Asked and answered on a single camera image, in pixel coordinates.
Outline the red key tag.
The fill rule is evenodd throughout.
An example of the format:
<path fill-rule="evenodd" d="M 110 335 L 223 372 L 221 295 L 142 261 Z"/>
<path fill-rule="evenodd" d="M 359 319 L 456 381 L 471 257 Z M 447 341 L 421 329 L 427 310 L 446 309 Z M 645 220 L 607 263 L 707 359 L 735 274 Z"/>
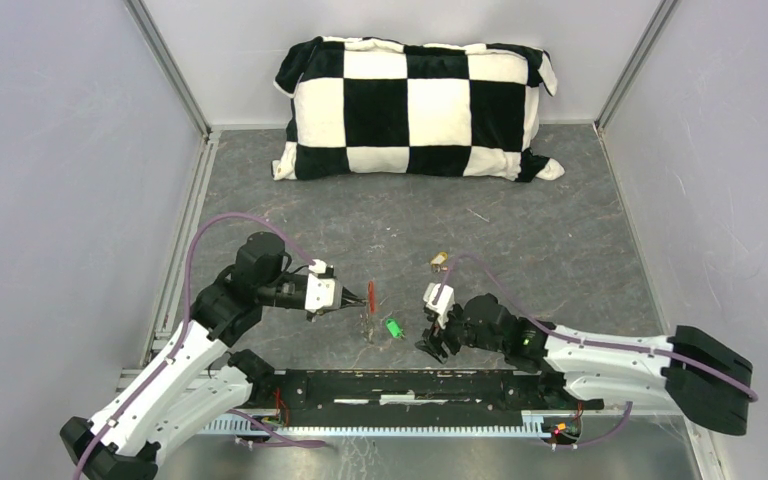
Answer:
<path fill-rule="evenodd" d="M 368 305 L 368 313 L 370 315 L 374 315 L 377 311 L 377 302 L 376 302 L 375 282 L 373 280 L 370 280 L 367 284 L 367 305 Z"/>

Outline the green key tag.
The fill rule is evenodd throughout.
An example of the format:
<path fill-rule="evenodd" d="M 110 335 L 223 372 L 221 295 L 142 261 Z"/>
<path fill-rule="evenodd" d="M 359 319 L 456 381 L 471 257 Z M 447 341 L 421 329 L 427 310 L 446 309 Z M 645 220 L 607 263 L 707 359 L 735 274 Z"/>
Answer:
<path fill-rule="evenodd" d="M 387 318 L 385 321 L 385 327 L 390 335 L 395 339 L 404 339 L 405 333 L 400 324 L 393 318 Z"/>

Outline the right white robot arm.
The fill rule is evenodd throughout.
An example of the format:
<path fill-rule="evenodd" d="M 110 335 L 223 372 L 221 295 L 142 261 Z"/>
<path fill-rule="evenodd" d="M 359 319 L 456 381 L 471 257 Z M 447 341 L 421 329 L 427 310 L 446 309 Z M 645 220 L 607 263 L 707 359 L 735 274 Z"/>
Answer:
<path fill-rule="evenodd" d="M 464 347 L 499 353 L 539 375 L 538 396 L 551 408 L 572 400 L 675 407 L 708 430 L 747 432 L 753 366 L 697 327 L 650 337 L 585 332 L 516 316 L 492 294 L 459 305 L 441 284 L 428 286 L 423 311 L 431 325 L 419 350 L 440 363 Z"/>

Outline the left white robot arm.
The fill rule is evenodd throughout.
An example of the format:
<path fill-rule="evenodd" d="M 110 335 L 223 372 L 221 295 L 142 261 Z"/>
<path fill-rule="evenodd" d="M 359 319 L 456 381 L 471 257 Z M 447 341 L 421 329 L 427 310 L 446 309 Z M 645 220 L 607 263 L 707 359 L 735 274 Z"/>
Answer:
<path fill-rule="evenodd" d="M 367 305 L 321 260 L 293 269 L 286 246 L 272 232 L 250 235 L 139 375 L 91 418 L 63 425 L 74 478 L 152 479 L 168 455 L 209 422 L 244 404 L 257 408 L 278 399 L 274 367 L 250 350 L 230 350 L 265 309 L 302 311 L 313 321 Z"/>

